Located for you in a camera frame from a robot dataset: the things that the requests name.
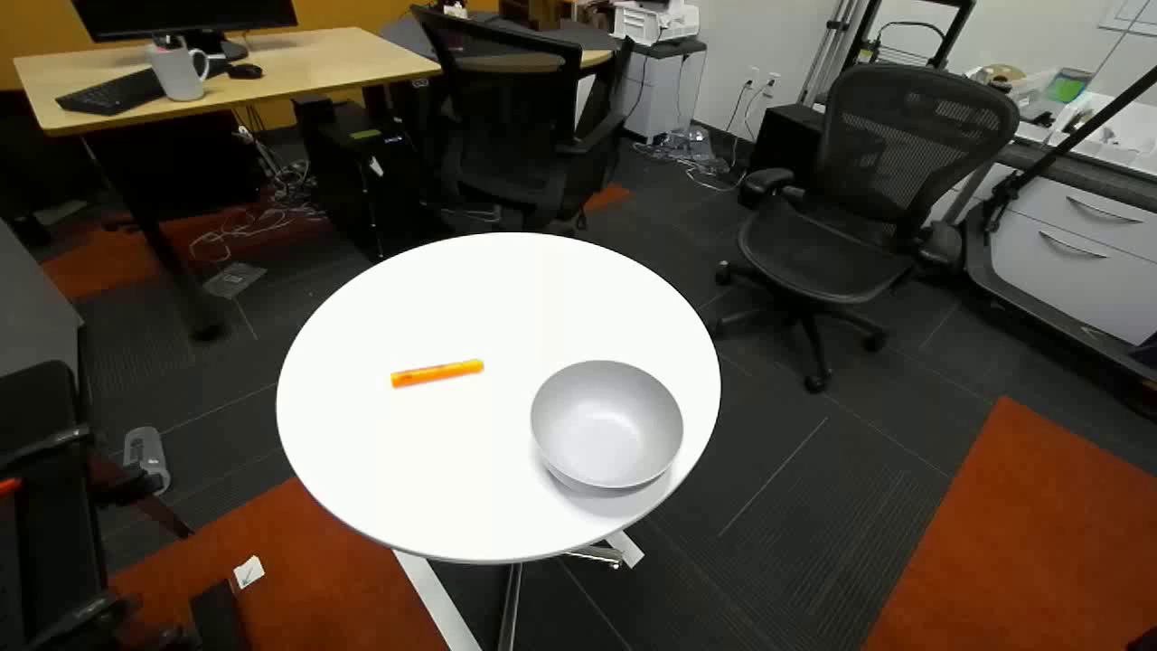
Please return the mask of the black computer mouse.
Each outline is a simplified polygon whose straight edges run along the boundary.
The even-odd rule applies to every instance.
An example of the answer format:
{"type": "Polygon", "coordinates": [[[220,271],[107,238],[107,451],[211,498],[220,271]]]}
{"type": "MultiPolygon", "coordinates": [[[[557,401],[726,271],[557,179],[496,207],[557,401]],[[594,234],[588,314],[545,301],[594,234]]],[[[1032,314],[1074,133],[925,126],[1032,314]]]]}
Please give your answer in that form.
{"type": "Polygon", "coordinates": [[[228,81],[261,81],[264,78],[261,66],[228,66],[224,73],[228,73],[228,81]]]}

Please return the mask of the round white table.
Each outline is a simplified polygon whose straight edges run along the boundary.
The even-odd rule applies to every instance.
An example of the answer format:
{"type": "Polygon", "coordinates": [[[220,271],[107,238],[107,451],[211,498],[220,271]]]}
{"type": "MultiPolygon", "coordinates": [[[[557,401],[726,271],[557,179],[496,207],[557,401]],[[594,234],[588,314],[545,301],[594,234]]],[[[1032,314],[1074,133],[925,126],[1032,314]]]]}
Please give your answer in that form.
{"type": "Polygon", "coordinates": [[[486,232],[394,255],[302,327],[276,426],[302,484],[365,539],[438,563],[618,559],[705,457],[725,401],[717,343],[652,269],[568,234],[486,232]],[[486,373],[391,387],[391,373],[481,360],[486,373]],[[533,398],[565,367],[626,362],[685,414],[674,468],[629,492],[551,475],[533,398]]]}

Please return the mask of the white drawer cabinet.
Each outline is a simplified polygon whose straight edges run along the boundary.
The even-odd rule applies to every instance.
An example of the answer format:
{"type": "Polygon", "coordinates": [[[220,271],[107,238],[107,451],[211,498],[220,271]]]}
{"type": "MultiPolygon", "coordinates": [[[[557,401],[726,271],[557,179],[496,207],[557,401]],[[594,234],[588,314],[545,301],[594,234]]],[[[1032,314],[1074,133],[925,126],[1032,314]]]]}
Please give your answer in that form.
{"type": "Polygon", "coordinates": [[[1027,190],[991,234],[1001,284],[1126,343],[1157,332],[1157,213],[1074,184],[1027,190]]]}

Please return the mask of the white mug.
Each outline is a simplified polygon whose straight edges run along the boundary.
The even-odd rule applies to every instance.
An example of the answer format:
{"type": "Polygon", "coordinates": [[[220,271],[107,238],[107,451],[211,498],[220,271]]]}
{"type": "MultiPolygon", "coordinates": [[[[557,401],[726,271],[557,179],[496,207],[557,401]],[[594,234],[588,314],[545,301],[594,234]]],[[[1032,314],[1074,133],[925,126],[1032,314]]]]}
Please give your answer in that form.
{"type": "Polygon", "coordinates": [[[169,101],[197,101],[208,95],[211,58],[185,40],[156,40],[147,66],[169,101]]]}

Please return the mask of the grey bowl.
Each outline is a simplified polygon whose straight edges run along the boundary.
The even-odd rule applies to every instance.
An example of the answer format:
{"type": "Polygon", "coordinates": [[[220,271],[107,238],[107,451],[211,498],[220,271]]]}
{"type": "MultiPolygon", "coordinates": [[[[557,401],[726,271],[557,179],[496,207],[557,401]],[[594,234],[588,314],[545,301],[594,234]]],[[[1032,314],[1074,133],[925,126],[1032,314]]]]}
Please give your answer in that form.
{"type": "Polygon", "coordinates": [[[629,492],[657,481],[685,448],[674,392],[626,362],[574,362],[533,398],[538,465],[581,490],[629,492]]]}

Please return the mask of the black mesh office chair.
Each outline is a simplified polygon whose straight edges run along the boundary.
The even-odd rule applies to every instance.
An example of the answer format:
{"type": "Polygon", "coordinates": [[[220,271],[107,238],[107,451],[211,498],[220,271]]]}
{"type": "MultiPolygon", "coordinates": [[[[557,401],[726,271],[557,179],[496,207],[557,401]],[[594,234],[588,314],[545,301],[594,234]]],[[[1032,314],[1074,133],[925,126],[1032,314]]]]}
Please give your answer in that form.
{"type": "Polygon", "coordinates": [[[928,211],[985,174],[1016,122],[1021,109],[968,78],[857,66],[828,90],[811,174],[762,166],[744,179],[741,258],[720,260],[717,284],[750,278],[788,305],[784,322],[803,327],[814,350],[808,392],[832,384],[816,319],[861,327],[863,348],[880,350],[891,332],[861,305],[902,285],[921,255],[960,255],[945,230],[928,230],[928,211]]]}

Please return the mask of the black computer monitor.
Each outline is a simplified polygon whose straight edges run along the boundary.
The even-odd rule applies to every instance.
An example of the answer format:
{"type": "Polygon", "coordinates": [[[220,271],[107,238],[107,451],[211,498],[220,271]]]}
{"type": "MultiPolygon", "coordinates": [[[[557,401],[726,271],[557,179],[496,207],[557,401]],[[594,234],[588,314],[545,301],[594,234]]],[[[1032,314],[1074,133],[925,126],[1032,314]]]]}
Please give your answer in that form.
{"type": "Polygon", "coordinates": [[[151,40],[199,31],[294,26],[294,0],[74,0],[91,40],[151,40]]]}

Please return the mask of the orange marker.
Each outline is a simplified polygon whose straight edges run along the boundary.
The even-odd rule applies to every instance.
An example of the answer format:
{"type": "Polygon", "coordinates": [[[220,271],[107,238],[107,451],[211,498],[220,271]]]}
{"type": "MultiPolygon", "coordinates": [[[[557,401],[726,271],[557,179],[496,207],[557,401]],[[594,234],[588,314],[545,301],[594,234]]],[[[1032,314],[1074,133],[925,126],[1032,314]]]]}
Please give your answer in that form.
{"type": "Polygon", "coordinates": [[[438,380],[455,380],[455,377],[476,377],[486,373],[481,360],[463,360],[463,362],[438,362],[438,367],[416,367],[416,369],[399,369],[391,373],[391,387],[420,387],[420,384],[438,384],[438,380]]]}

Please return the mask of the black keyboard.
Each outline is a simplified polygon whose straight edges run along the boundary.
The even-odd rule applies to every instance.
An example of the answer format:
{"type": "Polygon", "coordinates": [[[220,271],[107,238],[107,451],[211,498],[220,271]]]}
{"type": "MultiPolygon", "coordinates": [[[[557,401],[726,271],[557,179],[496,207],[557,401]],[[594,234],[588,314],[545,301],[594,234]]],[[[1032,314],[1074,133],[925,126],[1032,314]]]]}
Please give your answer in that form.
{"type": "Polygon", "coordinates": [[[151,70],[127,73],[74,95],[62,95],[59,104],[69,114],[91,114],[91,115],[121,115],[127,109],[147,104],[164,95],[151,70]]]}

